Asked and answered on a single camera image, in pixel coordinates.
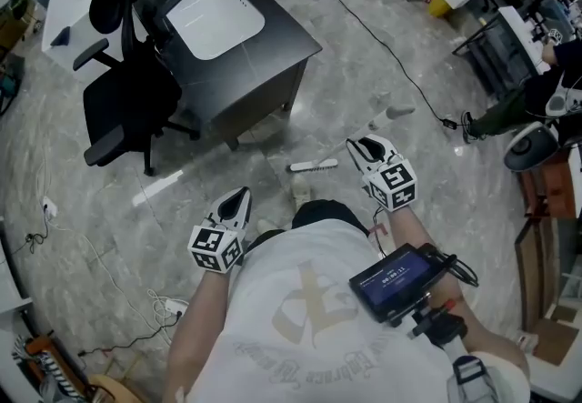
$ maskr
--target yellow container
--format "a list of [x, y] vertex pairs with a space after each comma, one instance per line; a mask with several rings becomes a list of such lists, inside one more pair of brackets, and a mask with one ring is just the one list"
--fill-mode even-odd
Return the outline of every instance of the yellow container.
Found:
[[431, 0], [428, 4], [428, 13], [437, 18], [446, 15], [451, 11], [451, 6], [446, 0]]

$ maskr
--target hand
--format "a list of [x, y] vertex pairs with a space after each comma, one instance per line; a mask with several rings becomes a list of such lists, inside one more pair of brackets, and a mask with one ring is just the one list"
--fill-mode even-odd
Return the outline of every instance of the hand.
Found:
[[556, 52], [554, 51], [554, 43], [549, 41], [542, 49], [542, 60], [549, 65], [557, 65]]

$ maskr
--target black desk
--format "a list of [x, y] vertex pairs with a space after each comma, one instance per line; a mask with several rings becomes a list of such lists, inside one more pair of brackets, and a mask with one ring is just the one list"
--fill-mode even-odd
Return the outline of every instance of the black desk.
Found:
[[[145, 29], [156, 37], [144, 9], [167, 0], [137, 0]], [[321, 50], [311, 35], [274, 0], [249, 0], [265, 17], [255, 36], [212, 60], [195, 58], [166, 20], [171, 39], [161, 55], [182, 87], [182, 102], [203, 123], [212, 123], [231, 149], [237, 137], [283, 107], [290, 110], [307, 59]]]

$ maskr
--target marble floor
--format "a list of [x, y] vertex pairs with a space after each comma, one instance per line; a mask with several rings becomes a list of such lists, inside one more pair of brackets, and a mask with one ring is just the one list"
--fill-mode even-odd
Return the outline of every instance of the marble floor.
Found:
[[[86, 166], [84, 85], [42, 54], [40, 35], [18, 47], [26, 57], [26, 77], [20, 96], [0, 120], [0, 213], [12, 249], [26, 233], [42, 230], [37, 203], [42, 195], [59, 208], [54, 223], [72, 230], [51, 227], [34, 254], [24, 249], [15, 255], [42, 327], [54, 329], [72, 356], [83, 348], [122, 344], [150, 333], [87, 239], [131, 304], [155, 326], [147, 290], [188, 300], [202, 276], [186, 253], [186, 241], [211, 201], [232, 187], [250, 186], [249, 239], [260, 217], [288, 223], [293, 209], [286, 166], [322, 156], [387, 106], [416, 107], [378, 132], [416, 170], [416, 213], [442, 248], [478, 273], [481, 287], [465, 291], [480, 319], [498, 332], [518, 327], [514, 240], [523, 225], [523, 207], [517, 181], [501, 163], [507, 139], [466, 146], [460, 131], [443, 128], [394, 58], [337, 0], [276, 1], [323, 46], [307, 65], [293, 111], [272, 115], [245, 133], [235, 152], [211, 132], [190, 142], [167, 131], [154, 143], [158, 175], [153, 178], [143, 174], [138, 155], [122, 156], [103, 168]], [[422, 3], [343, 1], [392, 46], [439, 114], [458, 119], [464, 109], [479, 113], [487, 107], [487, 95], [468, 62], [451, 55], [458, 38], [468, 33], [432, 18]], [[359, 189], [346, 151], [336, 158], [338, 168], [306, 174], [315, 196], [349, 204], [370, 227], [376, 206]], [[173, 185], [146, 195], [145, 188], [176, 172]], [[138, 351], [144, 358], [132, 380], [156, 400], [166, 343], [161, 338], [142, 341], [115, 356], [128, 363]], [[90, 372], [102, 370], [105, 357], [96, 353], [86, 363]]]

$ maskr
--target black device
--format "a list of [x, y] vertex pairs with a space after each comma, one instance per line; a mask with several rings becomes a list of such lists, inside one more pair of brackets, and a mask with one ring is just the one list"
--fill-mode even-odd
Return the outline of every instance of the black device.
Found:
[[456, 261], [455, 255], [443, 260], [406, 244], [350, 278], [349, 285], [378, 322], [396, 327], [402, 317], [425, 305], [428, 290]]

